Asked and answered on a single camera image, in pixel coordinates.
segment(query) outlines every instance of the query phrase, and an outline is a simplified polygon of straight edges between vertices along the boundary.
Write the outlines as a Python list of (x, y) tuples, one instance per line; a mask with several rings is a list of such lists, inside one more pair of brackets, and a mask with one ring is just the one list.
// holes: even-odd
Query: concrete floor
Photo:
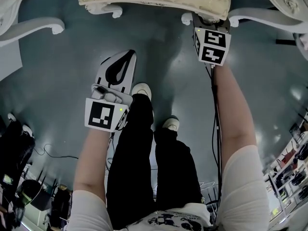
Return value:
[[(256, 7), (272, 6), (268, 0), (232, 0), (232, 7), (250, 2)], [(199, 180), (217, 181), (211, 151), (213, 99), (206, 70), (194, 51), (193, 26), (181, 23), (183, 10), (122, 7), (123, 15), (113, 19), (111, 14), (90, 14), (78, 0), (23, 0), (20, 22), (55, 16), (66, 29), (59, 35), (43, 29), (19, 40), (23, 68), (0, 82), (0, 115), (6, 118), (13, 111), (29, 124), (39, 153), (48, 144), (45, 149), (51, 155), (78, 156), (88, 131), (85, 99), (100, 63), (119, 51), (134, 49), (138, 57), (134, 82), (146, 82), (152, 89), (153, 128), (176, 115), (178, 139), (190, 146)], [(277, 31), (272, 27), (246, 22), (231, 34), (228, 64), (251, 108), (266, 167), (290, 140), (288, 131), (298, 118), (296, 113), (303, 113), (308, 63), (296, 47), (276, 45)], [(33, 162), (33, 174), (44, 168), (50, 181), (57, 178), (72, 187), (75, 159), (34, 152)], [(155, 168), (153, 151), (151, 162)]]

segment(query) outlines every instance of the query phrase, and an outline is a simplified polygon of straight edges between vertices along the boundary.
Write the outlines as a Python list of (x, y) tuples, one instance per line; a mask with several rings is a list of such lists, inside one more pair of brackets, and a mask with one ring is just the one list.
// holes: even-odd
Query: leg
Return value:
[(152, 105), (146, 95), (134, 94), (133, 98), (108, 175), (107, 209), (115, 230), (155, 211), (149, 160)]
[[(175, 125), (176, 129), (173, 130), (170, 130), (170, 124), (168, 127), (154, 133), (158, 165), (156, 203), (159, 210), (181, 208), (187, 203), (201, 203), (202, 198), (190, 149), (177, 140), (178, 126)], [(174, 189), (175, 182), (181, 187)]]

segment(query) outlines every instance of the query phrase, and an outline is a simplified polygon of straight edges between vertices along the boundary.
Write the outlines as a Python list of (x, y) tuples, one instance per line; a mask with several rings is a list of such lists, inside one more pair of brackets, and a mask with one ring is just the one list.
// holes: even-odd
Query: forearm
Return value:
[(226, 66), (217, 66), (214, 71), (224, 167), (235, 151), (257, 143), (248, 104), (231, 70)]
[(90, 129), (79, 156), (74, 190), (86, 190), (105, 200), (105, 167), (110, 133)]

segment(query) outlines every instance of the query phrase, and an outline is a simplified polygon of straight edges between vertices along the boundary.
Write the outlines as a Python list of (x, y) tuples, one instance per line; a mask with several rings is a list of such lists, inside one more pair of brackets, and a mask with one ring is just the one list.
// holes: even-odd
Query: white sneaker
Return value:
[(10, 122), (16, 121), (16, 117), (12, 113), (8, 113), (8, 119)]
[(146, 83), (139, 83), (136, 86), (134, 86), (133, 90), (131, 91), (131, 95), (137, 93), (147, 95), (150, 100), (152, 98), (151, 89)]
[(175, 118), (169, 118), (165, 123), (163, 124), (163, 128), (167, 128), (172, 131), (178, 131), (180, 127), (180, 122), (179, 120)]
[(31, 130), (31, 128), (29, 128), (27, 125), (23, 125), (23, 131), (25, 134), (30, 135), (30, 137), (33, 138), (33, 132)]

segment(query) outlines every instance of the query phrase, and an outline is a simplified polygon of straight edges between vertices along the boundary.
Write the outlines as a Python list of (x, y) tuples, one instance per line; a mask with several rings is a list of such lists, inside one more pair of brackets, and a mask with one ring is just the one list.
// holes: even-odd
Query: black cable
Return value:
[[(221, 161), (221, 134), (220, 134), (220, 122), (219, 122), (219, 115), (218, 115), (218, 103), (217, 103), (217, 86), (214, 83), (214, 68), (211, 68), (211, 85), (212, 85), (212, 93), (213, 93), (213, 100), (214, 100), (214, 108), (215, 108), (215, 122), (213, 125), (213, 130), (215, 129), (216, 125), (216, 131), (217, 131), (217, 165), (218, 165), (218, 205), (220, 203), (220, 198), (221, 198), (221, 185), (222, 185), (222, 161)], [(212, 134), (212, 151), (214, 158), (215, 153), (214, 153), (214, 132)]]
[(40, 156), (43, 156), (45, 154), (45, 152), (43, 152), (43, 154), (38, 153), (38, 151), (34, 148), (34, 150), (36, 151), (37, 154), (39, 154)]
[(43, 156), (45, 153), (47, 153), (47, 155), (50, 156), (50, 157), (52, 157), (52, 158), (68, 158), (68, 157), (70, 157), (70, 158), (78, 159), (78, 157), (76, 157), (76, 156), (52, 156), (52, 155), (50, 155), (50, 154), (46, 151), (46, 149), (45, 149), (45, 146), (46, 146), (46, 145), (51, 145), (51, 144), (45, 144), (45, 145), (44, 145), (44, 148), (43, 148), (44, 152), (43, 152), (43, 154), (38, 153), (38, 151), (37, 151), (35, 148), (34, 148), (34, 150), (35, 150), (36, 153), (37, 153), (38, 155), (40, 155), (40, 156)]
[(212, 80), (212, 77), (211, 77), (211, 75), (210, 75), (210, 72), (208, 71), (207, 66), (205, 66), (205, 68), (206, 68), (206, 71), (207, 71), (208, 76), (209, 76), (209, 77), (210, 77), (210, 79)]
[(217, 200), (217, 199), (216, 199), (216, 191), (215, 191), (215, 187), (213, 188), (213, 190), (214, 190), (215, 200)]
[[(108, 143), (108, 145), (110, 145), (110, 142), (112, 143), (112, 147), (113, 147), (113, 150), (114, 150), (114, 155), (115, 155), (115, 153), (116, 153), (116, 150), (115, 150), (115, 145), (114, 145), (114, 137), (115, 137), (115, 133), (113, 132), (113, 133), (111, 133), (111, 136), (110, 136), (110, 138), (109, 138), (109, 143)], [(109, 157), (109, 158), (107, 158), (106, 159), (106, 169), (108, 170), (108, 172), (109, 172), (109, 167), (108, 167), (108, 163), (111, 165), (111, 162), (109, 162), (109, 160), (113, 160), (113, 158), (112, 157)]]
[(212, 152), (213, 152), (213, 155), (214, 155), (214, 158), (215, 158), (216, 165), (217, 165), (217, 167), (218, 167), (218, 162), (217, 162), (216, 155), (215, 155), (215, 152), (214, 152), (214, 131), (215, 131), (215, 124), (216, 124), (216, 116), (214, 117), (214, 125), (213, 125), (213, 132), (212, 132)]
[(210, 193), (209, 193), (209, 192), (207, 192), (207, 195), (208, 195), (208, 197), (210, 198), (210, 201), (212, 201), (212, 199), (211, 199), (211, 195), (210, 195)]

